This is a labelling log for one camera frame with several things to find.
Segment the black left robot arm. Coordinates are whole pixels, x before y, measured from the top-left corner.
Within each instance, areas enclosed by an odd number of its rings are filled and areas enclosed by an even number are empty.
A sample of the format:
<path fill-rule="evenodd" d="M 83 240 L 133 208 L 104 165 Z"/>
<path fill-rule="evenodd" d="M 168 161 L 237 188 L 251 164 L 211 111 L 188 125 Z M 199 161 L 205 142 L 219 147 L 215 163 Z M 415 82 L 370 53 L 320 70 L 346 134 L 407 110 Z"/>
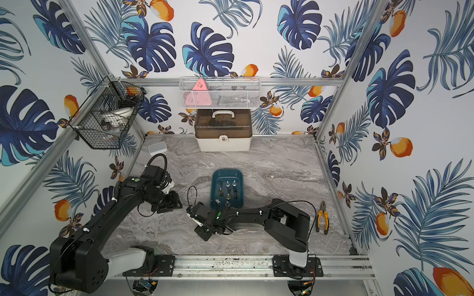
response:
<path fill-rule="evenodd" d="M 50 246 L 49 286 L 67 291 L 93 293 L 109 278 L 138 271 L 154 270 L 155 254 L 149 247 L 135 246 L 117 254 L 102 254 L 103 247 L 119 224 L 143 203 L 151 213 L 166 213 L 183 207 L 167 171 L 168 164 L 153 165 L 153 155 L 141 176 L 118 182 L 110 201 L 69 238 L 57 238 Z"/>

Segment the teal plastic storage box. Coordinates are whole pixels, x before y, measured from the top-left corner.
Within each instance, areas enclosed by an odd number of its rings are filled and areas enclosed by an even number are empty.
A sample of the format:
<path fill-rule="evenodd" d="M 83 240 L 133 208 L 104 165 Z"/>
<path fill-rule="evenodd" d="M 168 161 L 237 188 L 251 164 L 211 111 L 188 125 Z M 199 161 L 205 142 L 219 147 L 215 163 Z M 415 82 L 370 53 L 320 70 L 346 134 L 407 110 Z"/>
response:
<path fill-rule="evenodd" d="M 237 186 L 233 186 L 233 181 L 237 182 Z M 226 181 L 230 182 L 230 187 L 226 187 Z M 227 194 L 227 189 L 231 189 L 231 194 Z M 223 197 L 219 196 L 219 190 L 223 190 Z M 238 195 L 235 196 L 233 190 L 237 189 Z M 220 205 L 215 203 L 215 200 L 218 199 L 221 201 Z M 240 170 L 235 168 L 223 168 L 216 170 L 212 174 L 211 181 L 211 194 L 210 194 L 210 206 L 212 209 L 221 209 L 226 207 L 225 203 L 229 201 L 233 208 L 243 208 L 244 207 L 244 180 L 243 174 Z"/>

